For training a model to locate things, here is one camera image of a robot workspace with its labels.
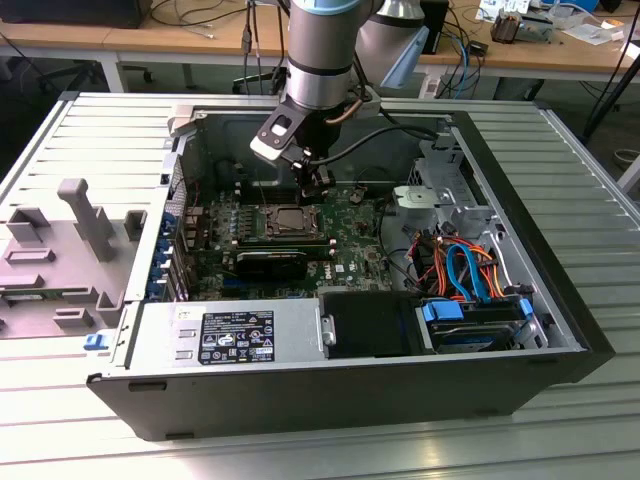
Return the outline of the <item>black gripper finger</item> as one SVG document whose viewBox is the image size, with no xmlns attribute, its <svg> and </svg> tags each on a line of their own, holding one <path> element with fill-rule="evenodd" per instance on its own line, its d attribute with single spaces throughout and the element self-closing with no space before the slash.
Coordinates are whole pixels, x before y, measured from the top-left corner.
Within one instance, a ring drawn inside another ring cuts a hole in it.
<svg viewBox="0 0 640 480">
<path fill-rule="evenodd" d="M 326 166 L 312 169 L 306 183 L 306 202 L 323 203 L 335 184 L 335 177 Z"/>
<path fill-rule="evenodd" d="M 297 185 L 296 199 L 298 201 L 312 200 L 312 172 L 310 170 L 309 158 L 303 158 L 292 163 L 292 174 Z"/>
</svg>

